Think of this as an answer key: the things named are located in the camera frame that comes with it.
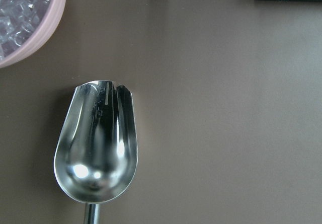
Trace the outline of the metal ice scoop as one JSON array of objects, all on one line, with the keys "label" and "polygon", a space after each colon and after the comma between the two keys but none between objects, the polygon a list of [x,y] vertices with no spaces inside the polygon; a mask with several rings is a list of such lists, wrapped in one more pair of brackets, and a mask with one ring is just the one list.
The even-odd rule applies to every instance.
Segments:
[{"label": "metal ice scoop", "polygon": [[53,169],[62,191],[84,203],[85,223],[131,184],[138,162],[132,93],[112,81],[77,86],[58,139]]}]

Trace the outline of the pink bowl with ice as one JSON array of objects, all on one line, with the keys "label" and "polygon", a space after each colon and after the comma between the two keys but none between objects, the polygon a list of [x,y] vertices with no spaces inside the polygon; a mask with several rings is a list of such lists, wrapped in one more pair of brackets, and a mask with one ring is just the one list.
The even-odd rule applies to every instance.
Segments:
[{"label": "pink bowl with ice", "polygon": [[1,67],[40,49],[56,30],[66,0],[1,0]]}]

